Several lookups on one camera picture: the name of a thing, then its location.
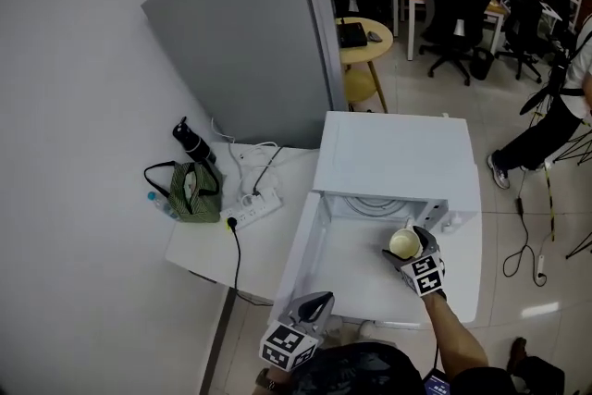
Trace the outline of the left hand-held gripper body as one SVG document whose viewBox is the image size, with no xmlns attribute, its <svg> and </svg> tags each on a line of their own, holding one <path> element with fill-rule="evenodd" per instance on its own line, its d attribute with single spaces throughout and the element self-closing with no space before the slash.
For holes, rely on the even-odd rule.
<svg viewBox="0 0 592 395">
<path fill-rule="evenodd" d="M 259 357 L 286 372 L 310 360 L 323 339 L 323 329 L 311 324 L 314 305 L 303 300 L 304 296 L 290 302 L 260 340 Z"/>
</svg>

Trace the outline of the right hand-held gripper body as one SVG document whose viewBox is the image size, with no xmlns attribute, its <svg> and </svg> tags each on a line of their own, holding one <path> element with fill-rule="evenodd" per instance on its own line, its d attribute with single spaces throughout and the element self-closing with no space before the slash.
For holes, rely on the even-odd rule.
<svg viewBox="0 0 592 395">
<path fill-rule="evenodd" d="M 402 266 L 401 276 L 420 298 L 434 292 L 443 293 L 444 265 L 440 252 L 414 259 Z"/>
</svg>

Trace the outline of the person's left forearm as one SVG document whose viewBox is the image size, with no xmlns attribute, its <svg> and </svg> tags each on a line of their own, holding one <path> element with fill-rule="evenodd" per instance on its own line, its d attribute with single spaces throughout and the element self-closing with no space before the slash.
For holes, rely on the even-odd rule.
<svg viewBox="0 0 592 395">
<path fill-rule="evenodd" d="M 290 395 L 291 372 L 274 366 L 265 367 L 255 380 L 252 395 Z"/>
</svg>

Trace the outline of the person's right forearm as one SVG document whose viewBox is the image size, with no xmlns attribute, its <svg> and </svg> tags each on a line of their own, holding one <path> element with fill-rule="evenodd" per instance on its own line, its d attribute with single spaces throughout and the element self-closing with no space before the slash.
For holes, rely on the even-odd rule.
<svg viewBox="0 0 592 395">
<path fill-rule="evenodd" d="M 448 302 L 436 292 L 427 294 L 422 301 L 435 333 L 444 373 L 449 380 L 466 370 L 488 367 L 483 347 L 452 312 Z"/>
</svg>

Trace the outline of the dark wristwatch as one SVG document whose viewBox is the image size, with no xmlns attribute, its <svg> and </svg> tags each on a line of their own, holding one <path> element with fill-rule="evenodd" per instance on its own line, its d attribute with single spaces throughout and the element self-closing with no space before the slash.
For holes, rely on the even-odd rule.
<svg viewBox="0 0 592 395">
<path fill-rule="evenodd" d="M 270 369 L 264 368 L 258 374 L 255 380 L 255 390 L 253 395 L 262 395 L 263 393 L 275 393 L 277 389 L 282 387 L 281 383 L 278 383 L 276 380 L 272 379 L 270 376 Z"/>
</svg>

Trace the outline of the person's dark shirt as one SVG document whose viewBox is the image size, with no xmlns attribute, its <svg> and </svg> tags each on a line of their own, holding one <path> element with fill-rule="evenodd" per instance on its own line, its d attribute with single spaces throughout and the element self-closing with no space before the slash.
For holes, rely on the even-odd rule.
<svg viewBox="0 0 592 395">
<path fill-rule="evenodd" d="M 426 395 L 426 390 L 405 353 L 366 341 L 319 352 L 293 372 L 288 394 Z"/>
</svg>

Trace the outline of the blue badge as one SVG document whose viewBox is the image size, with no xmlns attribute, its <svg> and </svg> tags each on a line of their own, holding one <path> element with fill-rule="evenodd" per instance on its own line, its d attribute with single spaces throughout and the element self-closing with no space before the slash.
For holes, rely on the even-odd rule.
<svg viewBox="0 0 592 395">
<path fill-rule="evenodd" d="M 450 383 L 447 376 L 437 370 L 431 370 L 423 379 L 426 395 L 450 395 Z"/>
</svg>

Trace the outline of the person's brown shoe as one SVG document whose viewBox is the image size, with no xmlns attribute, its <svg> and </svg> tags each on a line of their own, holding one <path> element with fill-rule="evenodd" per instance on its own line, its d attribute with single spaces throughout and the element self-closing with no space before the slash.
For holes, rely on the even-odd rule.
<svg viewBox="0 0 592 395">
<path fill-rule="evenodd" d="M 526 339 L 522 337 L 516 338 L 510 349 L 510 356 L 507 363 L 507 372 L 511 375 L 515 372 L 518 364 L 527 357 Z"/>
</svg>

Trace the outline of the yellow black striped pole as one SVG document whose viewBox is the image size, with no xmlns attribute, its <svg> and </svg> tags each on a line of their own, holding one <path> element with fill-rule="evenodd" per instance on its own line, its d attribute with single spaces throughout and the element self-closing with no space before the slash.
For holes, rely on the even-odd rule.
<svg viewBox="0 0 592 395">
<path fill-rule="evenodd" d="M 544 169 L 544 173 L 545 173 L 545 180 L 546 180 L 548 197 L 549 197 L 550 238 L 551 238 L 551 241 L 555 241 L 555 238 L 556 238 L 555 211 L 554 211 L 554 203 L 553 203 L 552 189 L 551 189 L 550 176 L 549 176 L 549 164 L 547 161 L 544 162 L 543 169 Z"/>
</svg>

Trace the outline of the green striped lunch bag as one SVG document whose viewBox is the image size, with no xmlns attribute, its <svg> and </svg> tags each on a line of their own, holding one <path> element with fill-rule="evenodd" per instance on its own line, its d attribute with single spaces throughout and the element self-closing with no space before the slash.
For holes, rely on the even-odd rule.
<svg viewBox="0 0 592 395">
<path fill-rule="evenodd" d="M 148 173 L 158 168 L 172 168 L 168 187 L 150 179 Z M 168 161 L 147 167 L 146 181 L 167 201 L 181 222 L 216 223 L 222 210 L 224 178 L 209 160 L 178 163 Z"/>
</svg>

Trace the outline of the yellow stool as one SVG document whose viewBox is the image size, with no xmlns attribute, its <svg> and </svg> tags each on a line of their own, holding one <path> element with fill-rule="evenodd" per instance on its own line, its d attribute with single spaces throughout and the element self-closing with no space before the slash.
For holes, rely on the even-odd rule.
<svg viewBox="0 0 592 395">
<path fill-rule="evenodd" d="M 349 103 L 368 100 L 376 92 L 376 84 L 372 74 L 367 70 L 348 69 L 344 76 L 345 95 Z"/>
</svg>

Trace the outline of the clear bottle with blue cap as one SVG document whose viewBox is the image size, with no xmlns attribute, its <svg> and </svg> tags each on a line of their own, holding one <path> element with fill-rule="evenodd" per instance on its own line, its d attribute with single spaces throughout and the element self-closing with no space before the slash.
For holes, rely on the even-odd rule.
<svg viewBox="0 0 592 395">
<path fill-rule="evenodd" d="M 162 213 L 168 217 L 179 221 L 179 216 L 176 211 L 171 207 L 167 198 L 159 192 L 149 191 L 147 193 L 147 199 Z"/>
</svg>

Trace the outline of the black waste bin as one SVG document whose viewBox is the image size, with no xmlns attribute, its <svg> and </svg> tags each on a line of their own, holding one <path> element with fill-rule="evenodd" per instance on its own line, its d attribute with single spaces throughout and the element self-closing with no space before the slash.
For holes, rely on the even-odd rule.
<svg viewBox="0 0 592 395">
<path fill-rule="evenodd" d="M 475 47 L 469 64 L 471 76 L 476 80 L 485 80 L 494 59 L 494 55 L 488 49 Z"/>
</svg>

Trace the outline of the black water bottle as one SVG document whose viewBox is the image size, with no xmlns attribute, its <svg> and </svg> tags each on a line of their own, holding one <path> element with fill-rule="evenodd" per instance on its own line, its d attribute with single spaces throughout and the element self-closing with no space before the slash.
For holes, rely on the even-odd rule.
<svg viewBox="0 0 592 395">
<path fill-rule="evenodd" d="M 175 126 L 172 135 L 193 162 L 208 161 L 211 164 L 216 162 L 216 155 L 207 142 L 187 125 L 186 117 L 183 117 Z"/>
</svg>

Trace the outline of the round wooden side table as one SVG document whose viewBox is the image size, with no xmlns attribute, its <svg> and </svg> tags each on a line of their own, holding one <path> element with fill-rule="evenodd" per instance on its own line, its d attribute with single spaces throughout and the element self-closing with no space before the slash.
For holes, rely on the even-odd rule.
<svg viewBox="0 0 592 395">
<path fill-rule="evenodd" d="M 339 48 L 339 54 L 340 62 L 344 69 L 344 76 L 345 72 L 351 68 L 367 70 L 372 74 L 377 88 L 377 92 L 375 94 L 378 96 L 383 111 L 387 113 L 389 110 L 386 104 L 380 79 L 376 73 L 374 61 L 377 58 L 380 58 L 382 55 L 384 55 L 391 48 L 391 46 L 393 45 L 393 34 L 391 33 L 388 27 L 372 19 L 359 17 L 341 17 L 336 20 L 336 23 L 338 24 L 342 18 L 345 18 L 346 22 L 361 22 L 364 27 L 365 33 L 368 33 L 369 31 L 374 31 L 383 40 L 382 43 L 367 42 L 367 46 L 365 47 L 345 49 Z"/>
</svg>

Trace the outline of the black flat device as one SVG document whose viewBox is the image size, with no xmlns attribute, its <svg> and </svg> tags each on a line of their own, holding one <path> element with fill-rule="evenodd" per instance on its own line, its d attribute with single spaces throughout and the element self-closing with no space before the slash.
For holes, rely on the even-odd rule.
<svg viewBox="0 0 592 395">
<path fill-rule="evenodd" d="M 337 24 L 339 47 L 358 48 L 367 46 L 367 35 L 361 22 L 346 22 L 342 18 Z"/>
</svg>

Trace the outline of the black office chair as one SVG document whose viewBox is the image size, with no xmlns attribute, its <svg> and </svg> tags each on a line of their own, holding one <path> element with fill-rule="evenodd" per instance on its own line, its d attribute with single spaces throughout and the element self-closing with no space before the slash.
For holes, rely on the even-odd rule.
<svg viewBox="0 0 592 395">
<path fill-rule="evenodd" d="M 471 84 L 463 61 L 469 61 L 473 50 L 483 39 L 486 10 L 491 0 L 433 0 L 434 16 L 422 34 L 427 43 L 419 46 L 418 54 L 438 55 L 427 71 L 433 78 L 437 68 L 452 63 L 463 75 L 465 86 Z"/>
<path fill-rule="evenodd" d="M 544 39 L 538 33 L 539 22 L 543 16 L 540 0 L 509 0 L 510 13 L 504 20 L 502 31 L 505 41 L 501 50 L 494 55 L 517 60 L 515 78 L 522 76 L 523 67 L 529 68 L 536 76 L 536 83 L 542 82 L 542 76 L 536 68 L 539 58 L 553 50 L 551 40 Z"/>
</svg>

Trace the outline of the grey refrigerator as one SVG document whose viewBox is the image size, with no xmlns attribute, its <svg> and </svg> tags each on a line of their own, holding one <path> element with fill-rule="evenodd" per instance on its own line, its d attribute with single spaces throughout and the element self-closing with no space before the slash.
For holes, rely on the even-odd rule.
<svg viewBox="0 0 592 395">
<path fill-rule="evenodd" d="M 316 148 L 346 109 L 332 0 L 146 0 L 169 61 L 239 142 Z"/>
</svg>

